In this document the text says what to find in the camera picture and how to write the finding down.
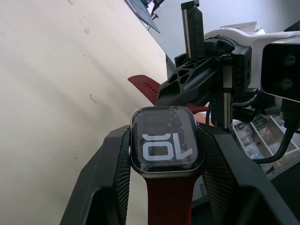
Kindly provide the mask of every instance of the beige wall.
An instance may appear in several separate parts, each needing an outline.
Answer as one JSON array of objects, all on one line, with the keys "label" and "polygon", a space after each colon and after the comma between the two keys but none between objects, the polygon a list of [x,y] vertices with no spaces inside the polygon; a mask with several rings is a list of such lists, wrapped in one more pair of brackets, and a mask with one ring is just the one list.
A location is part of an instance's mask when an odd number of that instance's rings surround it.
[{"label": "beige wall", "polygon": [[[163,82],[165,55],[123,0],[0,2],[1,225],[60,222],[103,138],[151,105],[138,74]],[[135,173],[131,188],[128,224],[144,224]]]}]

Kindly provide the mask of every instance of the red mark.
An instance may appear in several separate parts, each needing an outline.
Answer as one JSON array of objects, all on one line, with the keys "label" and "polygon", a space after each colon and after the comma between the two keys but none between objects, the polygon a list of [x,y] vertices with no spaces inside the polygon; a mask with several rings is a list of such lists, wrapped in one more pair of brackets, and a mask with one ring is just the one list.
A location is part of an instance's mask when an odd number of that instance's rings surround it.
[{"label": "red mark", "polygon": [[92,95],[92,94],[90,95],[90,98],[91,98],[94,102],[97,103],[97,101],[93,98],[93,95]]}]

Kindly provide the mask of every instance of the digital display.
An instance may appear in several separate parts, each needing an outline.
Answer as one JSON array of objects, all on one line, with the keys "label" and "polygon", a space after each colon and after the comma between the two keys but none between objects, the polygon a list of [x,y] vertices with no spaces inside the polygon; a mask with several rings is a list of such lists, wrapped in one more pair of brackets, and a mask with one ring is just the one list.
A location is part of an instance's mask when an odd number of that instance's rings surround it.
[{"label": "digital display", "polygon": [[193,170],[203,162],[196,122],[183,106],[146,107],[134,113],[131,158],[143,172]]}]

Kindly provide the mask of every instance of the camera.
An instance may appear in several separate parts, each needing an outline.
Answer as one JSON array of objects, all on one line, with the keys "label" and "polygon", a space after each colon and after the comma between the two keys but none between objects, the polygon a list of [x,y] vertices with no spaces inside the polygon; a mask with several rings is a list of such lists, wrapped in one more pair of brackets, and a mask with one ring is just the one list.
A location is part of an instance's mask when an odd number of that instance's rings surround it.
[{"label": "camera", "polygon": [[264,92],[300,102],[300,37],[271,42],[262,53]]}]

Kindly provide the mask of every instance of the camera lens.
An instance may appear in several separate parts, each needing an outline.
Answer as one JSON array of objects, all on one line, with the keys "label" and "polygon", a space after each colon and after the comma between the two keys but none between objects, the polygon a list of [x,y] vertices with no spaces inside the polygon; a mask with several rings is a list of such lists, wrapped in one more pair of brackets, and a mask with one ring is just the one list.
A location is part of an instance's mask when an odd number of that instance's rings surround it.
[{"label": "camera lens", "polygon": [[289,90],[293,87],[293,82],[291,79],[289,78],[285,78],[283,79],[281,82],[280,82],[280,87],[283,89],[283,90]]},{"label": "camera lens", "polygon": [[294,55],[287,55],[285,57],[284,64],[288,67],[293,66],[296,63],[296,57]]}]

